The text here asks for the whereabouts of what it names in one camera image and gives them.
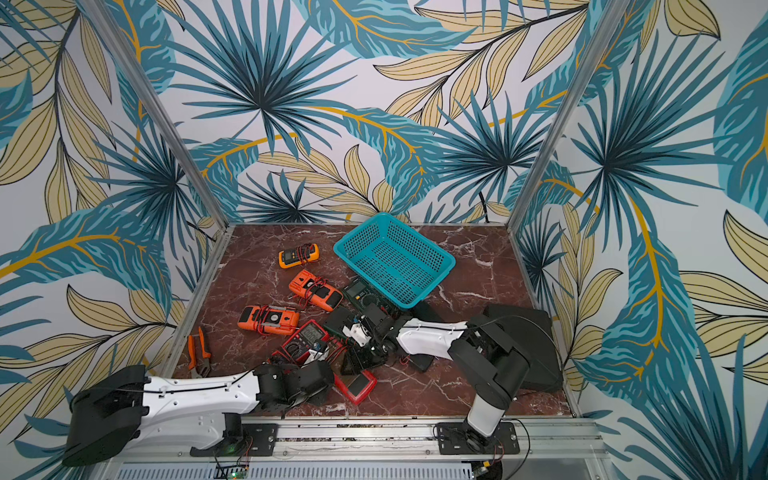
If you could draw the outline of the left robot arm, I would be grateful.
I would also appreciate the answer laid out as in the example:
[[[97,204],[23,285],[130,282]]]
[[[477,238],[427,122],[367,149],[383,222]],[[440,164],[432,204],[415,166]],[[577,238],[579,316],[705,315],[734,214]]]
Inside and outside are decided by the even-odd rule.
[[[74,396],[62,463],[94,465],[138,446],[179,445],[222,453],[241,442],[243,416],[283,413],[334,383],[325,361],[262,364],[223,377],[171,379],[129,366]]]

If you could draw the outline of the red multimeter with display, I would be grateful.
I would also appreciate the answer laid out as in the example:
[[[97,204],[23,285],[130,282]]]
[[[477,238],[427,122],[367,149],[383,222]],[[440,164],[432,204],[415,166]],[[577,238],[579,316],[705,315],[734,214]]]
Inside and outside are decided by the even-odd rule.
[[[292,334],[269,358],[275,365],[302,366],[314,352],[322,354],[330,334],[314,320],[309,320]]]

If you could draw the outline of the orange multimeter near left arm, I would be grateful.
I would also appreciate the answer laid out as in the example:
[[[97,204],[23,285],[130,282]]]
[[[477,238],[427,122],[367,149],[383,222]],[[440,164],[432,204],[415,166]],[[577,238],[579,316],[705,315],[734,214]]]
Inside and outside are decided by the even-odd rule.
[[[292,335],[299,326],[300,313],[289,307],[249,305],[244,308],[237,326],[260,335]]]

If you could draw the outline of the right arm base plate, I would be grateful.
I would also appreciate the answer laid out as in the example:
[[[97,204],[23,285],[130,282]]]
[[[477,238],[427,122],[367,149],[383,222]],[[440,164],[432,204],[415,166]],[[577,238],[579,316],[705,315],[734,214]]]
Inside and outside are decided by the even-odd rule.
[[[485,437],[465,422],[440,422],[433,427],[441,455],[518,454],[521,449],[512,422],[501,422]]]

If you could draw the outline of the large red multimeter taped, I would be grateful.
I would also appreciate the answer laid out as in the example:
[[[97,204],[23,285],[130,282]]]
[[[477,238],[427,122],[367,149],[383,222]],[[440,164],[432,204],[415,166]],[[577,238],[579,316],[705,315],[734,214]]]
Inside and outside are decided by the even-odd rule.
[[[368,370],[353,375],[334,373],[334,388],[354,405],[360,405],[376,387],[378,381]]]

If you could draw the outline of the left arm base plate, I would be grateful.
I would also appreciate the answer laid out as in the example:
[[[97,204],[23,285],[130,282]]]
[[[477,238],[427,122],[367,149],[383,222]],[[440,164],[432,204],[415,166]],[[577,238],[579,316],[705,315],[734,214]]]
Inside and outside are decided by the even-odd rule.
[[[242,425],[240,421],[228,423],[221,438],[211,447],[192,447],[190,455],[197,458],[269,457],[277,440],[278,425],[256,423]]]

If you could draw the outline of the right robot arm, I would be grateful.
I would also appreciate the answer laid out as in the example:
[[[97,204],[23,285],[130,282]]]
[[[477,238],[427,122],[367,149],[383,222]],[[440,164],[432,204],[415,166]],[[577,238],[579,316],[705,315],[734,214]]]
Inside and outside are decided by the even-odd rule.
[[[429,322],[417,317],[394,320],[371,305],[359,315],[343,309],[328,323],[358,348],[370,348],[383,359],[398,354],[413,359],[429,356],[452,361],[475,391],[460,426],[442,423],[438,435],[452,433],[471,450],[503,444],[500,424],[528,375],[532,360],[515,340],[512,318],[476,316],[457,323]]]

